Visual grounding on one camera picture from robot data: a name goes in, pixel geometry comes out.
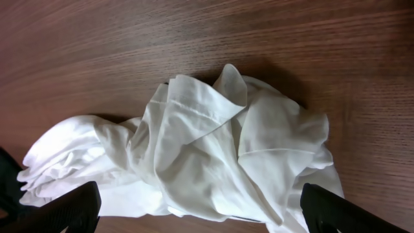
crumpled white shirt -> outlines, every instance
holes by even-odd
[[[325,115],[226,65],[211,87],[185,75],[159,85],[142,118],[75,116],[29,150],[20,202],[42,206],[96,181],[101,216],[186,214],[308,232],[305,183],[343,196]]]

brown wooden table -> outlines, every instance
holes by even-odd
[[[137,117],[159,83],[233,63],[327,113],[346,198],[414,231],[413,46],[412,0],[2,0],[0,145],[21,162],[65,118]],[[146,216],[97,232],[266,228]]]

dark wood surface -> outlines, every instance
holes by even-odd
[[[327,113],[346,199],[414,231],[413,46],[412,0],[2,0],[0,145],[21,162],[65,118],[137,117],[159,83],[233,63]],[[97,232],[266,228],[145,216]]]

white cloth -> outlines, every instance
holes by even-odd
[[[226,65],[213,87],[185,75],[161,84],[142,118],[75,116],[27,153],[20,202],[42,206],[96,181],[101,216],[244,218],[307,232],[304,183],[343,196],[323,143],[328,120]]]

wooden surface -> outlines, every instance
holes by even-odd
[[[65,118],[140,116],[159,83],[233,63],[327,113],[346,198],[414,231],[413,46],[412,0],[2,0],[0,145],[21,162]],[[266,228],[146,216],[97,232]]]

